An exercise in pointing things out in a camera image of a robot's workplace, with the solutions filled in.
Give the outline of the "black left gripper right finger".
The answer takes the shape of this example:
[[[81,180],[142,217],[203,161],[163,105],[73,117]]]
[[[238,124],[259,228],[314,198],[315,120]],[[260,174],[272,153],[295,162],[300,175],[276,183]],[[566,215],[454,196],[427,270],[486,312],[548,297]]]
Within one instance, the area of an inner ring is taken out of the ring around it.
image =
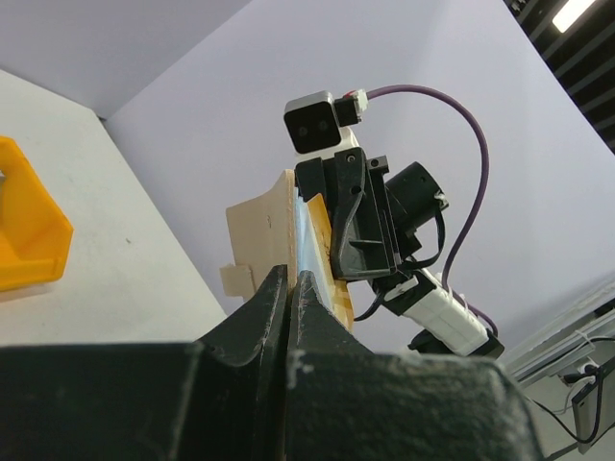
[[[323,306],[314,275],[290,307],[290,460],[539,460],[517,385],[494,361],[374,353]]]

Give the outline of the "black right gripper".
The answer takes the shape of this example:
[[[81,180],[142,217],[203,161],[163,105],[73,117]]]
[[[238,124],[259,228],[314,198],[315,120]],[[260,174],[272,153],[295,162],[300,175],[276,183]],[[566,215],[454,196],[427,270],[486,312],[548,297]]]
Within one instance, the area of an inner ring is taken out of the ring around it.
[[[321,194],[332,225],[332,270],[337,279],[369,280],[392,275],[397,266],[426,269],[442,255],[443,211],[449,206],[440,185],[414,161],[390,180],[387,158],[368,158],[360,148],[332,158],[313,158],[295,167],[300,196]],[[435,255],[417,259],[416,232],[433,221]]]

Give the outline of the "gold credit card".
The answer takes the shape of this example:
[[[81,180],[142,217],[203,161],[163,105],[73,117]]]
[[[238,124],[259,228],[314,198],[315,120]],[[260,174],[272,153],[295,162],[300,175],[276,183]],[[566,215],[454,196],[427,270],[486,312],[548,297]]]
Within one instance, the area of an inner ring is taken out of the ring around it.
[[[332,270],[332,225],[321,194],[307,202],[310,222],[316,240],[316,254],[322,264],[325,300],[333,316],[350,332],[353,332],[355,312],[345,280],[337,279]]]

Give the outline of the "beige leather card holder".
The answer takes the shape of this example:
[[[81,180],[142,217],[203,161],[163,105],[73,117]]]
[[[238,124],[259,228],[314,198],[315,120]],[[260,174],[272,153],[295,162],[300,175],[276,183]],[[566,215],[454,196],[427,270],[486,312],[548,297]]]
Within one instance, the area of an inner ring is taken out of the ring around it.
[[[234,262],[220,269],[224,293],[247,301],[270,270],[287,267],[287,282],[298,278],[295,174],[285,169],[264,194],[226,209]]]

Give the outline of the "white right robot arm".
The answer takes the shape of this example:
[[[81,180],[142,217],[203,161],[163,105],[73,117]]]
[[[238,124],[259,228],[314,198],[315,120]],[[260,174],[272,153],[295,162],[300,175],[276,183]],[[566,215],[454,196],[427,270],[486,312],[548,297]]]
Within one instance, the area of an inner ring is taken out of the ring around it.
[[[391,180],[388,171],[386,157],[368,158],[359,147],[296,164],[300,196],[321,198],[332,226],[334,279],[369,282],[376,298],[360,320],[383,306],[421,326],[409,344],[414,351],[499,357],[504,347],[495,332],[430,272],[437,258],[415,257],[422,247],[416,232],[428,222],[444,248],[448,201],[441,187],[418,162]]]

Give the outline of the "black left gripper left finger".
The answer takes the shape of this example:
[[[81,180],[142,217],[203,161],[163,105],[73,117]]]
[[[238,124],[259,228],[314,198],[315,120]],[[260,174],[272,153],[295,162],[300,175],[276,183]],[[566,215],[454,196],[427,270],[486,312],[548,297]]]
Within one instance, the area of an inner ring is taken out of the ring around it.
[[[5,347],[5,460],[280,460],[287,269],[188,343]]]

